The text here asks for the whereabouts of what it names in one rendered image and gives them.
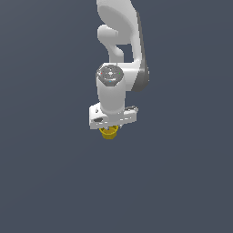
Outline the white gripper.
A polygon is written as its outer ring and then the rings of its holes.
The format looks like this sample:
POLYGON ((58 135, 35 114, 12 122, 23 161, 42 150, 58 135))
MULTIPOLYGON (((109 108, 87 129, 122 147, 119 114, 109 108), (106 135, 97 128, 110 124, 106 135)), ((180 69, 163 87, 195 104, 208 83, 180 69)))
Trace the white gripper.
POLYGON ((133 123, 137 120, 137 111, 136 106, 129 106, 116 116, 108 116, 102 112, 100 104, 97 103, 89 108, 89 126, 91 129, 99 129, 133 123))

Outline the small yellow cup object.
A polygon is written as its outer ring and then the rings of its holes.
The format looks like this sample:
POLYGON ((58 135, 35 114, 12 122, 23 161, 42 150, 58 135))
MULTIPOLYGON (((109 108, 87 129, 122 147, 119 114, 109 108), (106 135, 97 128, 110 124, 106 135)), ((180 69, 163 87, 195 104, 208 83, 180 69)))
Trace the small yellow cup object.
POLYGON ((113 139, 117 135, 118 126, 112 126, 108 129, 100 128, 99 131, 104 139, 113 139))

